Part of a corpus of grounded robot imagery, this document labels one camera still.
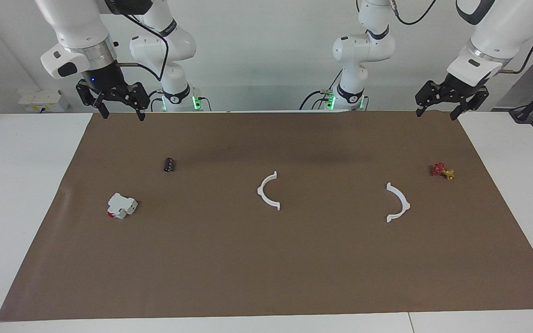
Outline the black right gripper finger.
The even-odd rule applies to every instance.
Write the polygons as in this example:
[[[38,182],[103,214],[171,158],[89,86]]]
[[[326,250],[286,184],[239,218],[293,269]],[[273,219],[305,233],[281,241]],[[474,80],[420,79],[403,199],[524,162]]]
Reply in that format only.
[[[145,111],[150,104],[150,97],[141,82],[132,85],[119,85],[114,88],[117,101],[135,110],[140,122],[145,120]]]
[[[105,95],[103,93],[100,93],[97,97],[94,97],[90,86],[86,83],[86,80],[79,80],[76,84],[76,90],[83,105],[97,109],[103,119],[108,119],[110,112],[104,104]]]

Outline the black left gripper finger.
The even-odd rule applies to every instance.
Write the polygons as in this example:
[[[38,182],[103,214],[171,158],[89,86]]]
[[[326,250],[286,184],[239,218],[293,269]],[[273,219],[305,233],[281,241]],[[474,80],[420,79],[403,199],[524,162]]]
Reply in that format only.
[[[451,112],[451,120],[455,121],[461,114],[468,111],[476,111],[489,96],[487,88],[480,88],[470,98],[461,97],[459,105]]]
[[[431,106],[444,103],[446,96],[450,94],[450,87],[444,83],[437,84],[434,81],[427,81],[416,93],[417,117],[423,116],[424,112]]]

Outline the white half-ring pipe clamp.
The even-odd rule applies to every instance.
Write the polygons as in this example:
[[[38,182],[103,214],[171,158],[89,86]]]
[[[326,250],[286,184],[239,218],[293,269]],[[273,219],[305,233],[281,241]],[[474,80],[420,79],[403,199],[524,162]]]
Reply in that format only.
[[[398,219],[406,213],[411,207],[410,203],[408,202],[408,199],[406,198],[405,194],[399,190],[398,188],[394,187],[391,182],[388,182],[386,184],[386,190],[393,193],[398,200],[401,202],[401,211],[394,214],[389,214],[386,217],[386,222],[391,223],[393,220]]]
[[[280,202],[275,202],[273,200],[271,200],[271,198],[269,198],[269,196],[267,196],[265,194],[265,187],[266,185],[273,181],[273,180],[276,180],[278,177],[278,173],[277,171],[273,171],[272,174],[270,174],[269,176],[266,176],[262,181],[261,181],[261,184],[257,187],[257,194],[258,196],[260,196],[260,198],[262,199],[262,201],[267,204],[268,206],[270,207],[274,207],[275,209],[277,209],[277,211],[280,211],[281,210],[281,203]]]

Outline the white power strip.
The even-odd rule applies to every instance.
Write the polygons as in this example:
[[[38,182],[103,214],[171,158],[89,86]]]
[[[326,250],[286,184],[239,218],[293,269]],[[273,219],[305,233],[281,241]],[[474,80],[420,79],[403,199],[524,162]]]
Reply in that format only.
[[[18,105],[24,112],[67,112],[69,103],[59,89],[18,89]]]

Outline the red handwheel yellow valve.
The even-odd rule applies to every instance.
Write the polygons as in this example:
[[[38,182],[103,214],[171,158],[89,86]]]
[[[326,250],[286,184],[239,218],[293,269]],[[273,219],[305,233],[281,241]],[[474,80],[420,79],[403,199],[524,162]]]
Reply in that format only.
[[[455,171],[453,169],[446,168],[443,162],[437,162],[431,167],[431,175],[442,177],[446,180],[453,180],[455,177]]]

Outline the white circuit breaker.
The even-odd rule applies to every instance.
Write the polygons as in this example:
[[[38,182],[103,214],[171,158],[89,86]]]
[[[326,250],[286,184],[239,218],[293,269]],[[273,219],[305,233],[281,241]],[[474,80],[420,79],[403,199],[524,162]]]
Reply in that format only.
[[[134,198],[124,197],[118,192],[108,200],[107,204],[108,209],[106,210],[106,215],[121,220],[132,215],[139,205]]]

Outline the brown table mat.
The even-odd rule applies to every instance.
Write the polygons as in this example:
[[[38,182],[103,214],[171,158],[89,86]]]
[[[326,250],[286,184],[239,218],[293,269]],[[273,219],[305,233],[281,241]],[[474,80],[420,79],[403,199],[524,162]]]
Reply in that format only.
[[[186,112],[92,116],[0,321],[525,308],[533,249],[446,112]]]

